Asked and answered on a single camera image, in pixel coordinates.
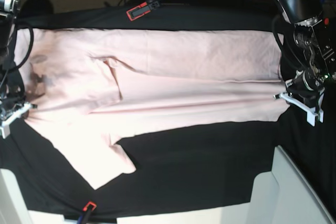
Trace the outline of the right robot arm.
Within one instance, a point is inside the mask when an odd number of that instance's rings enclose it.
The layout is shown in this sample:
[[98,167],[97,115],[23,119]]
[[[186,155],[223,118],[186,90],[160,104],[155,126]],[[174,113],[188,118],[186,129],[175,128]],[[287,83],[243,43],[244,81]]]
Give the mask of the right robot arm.
[[[19,74],[32,51],[34,31],[24,22],[18,22],[20,0],[1,0],[1,137],[11,134],[10,125],[36,106],[26,101],[22,80],[11,80],[11,74]],[[20,63],[14,61],[16,35],[20,28],[27,28],[30,34],[28,49]]]

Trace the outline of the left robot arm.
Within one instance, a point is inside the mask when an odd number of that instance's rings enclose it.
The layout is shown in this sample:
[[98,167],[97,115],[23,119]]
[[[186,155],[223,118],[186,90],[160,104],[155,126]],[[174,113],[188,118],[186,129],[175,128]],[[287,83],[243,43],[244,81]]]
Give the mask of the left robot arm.
[[[327,26],[323,18],[320,0],[276,0],[280,14],[272,21],[272,32],[280,48],[281,55],[292,66],[295,58],[299,67],[296,75],[285,81],[285,92],[275,95],[275,99],[284,99],[307,115],[307,122],[315,126],[323,122],[321,108],[325,89],[335,83],[335,49],[331,43]],[[292,41],[302,50],[298,57],[292,49],[287,55],[280,41],[276,24],[279,20],[291,25]]]

